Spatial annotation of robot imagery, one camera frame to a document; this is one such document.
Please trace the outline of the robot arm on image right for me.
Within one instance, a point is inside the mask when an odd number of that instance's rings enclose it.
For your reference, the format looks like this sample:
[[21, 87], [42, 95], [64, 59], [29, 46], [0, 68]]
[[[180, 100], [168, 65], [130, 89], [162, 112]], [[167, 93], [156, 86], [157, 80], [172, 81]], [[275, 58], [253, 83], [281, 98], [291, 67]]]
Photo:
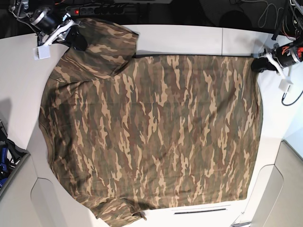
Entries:
[[253, 72], [270, 70], [282, 75], [283, 69], [303, 62], [303, 2], [287, 0], [284, 7], [271, 40], [276, 42], [279, 35], [284, 35], [291, 42], [265, 48], [252, 62]]

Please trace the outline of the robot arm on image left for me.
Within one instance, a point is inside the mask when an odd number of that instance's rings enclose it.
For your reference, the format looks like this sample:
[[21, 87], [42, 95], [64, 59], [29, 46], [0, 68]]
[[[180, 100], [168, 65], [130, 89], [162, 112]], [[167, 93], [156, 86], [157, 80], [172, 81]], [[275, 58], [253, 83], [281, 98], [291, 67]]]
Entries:
[[29, 26], [37, 36], [35, 51], [42, 58], [41, 52], [48, 52], [53, 43], [85, 51], [88, 43], [80, 33], [80, 21], [72, 19], [68, 11], [57, 11], [55, 0], [12, 0], [9, 12]]

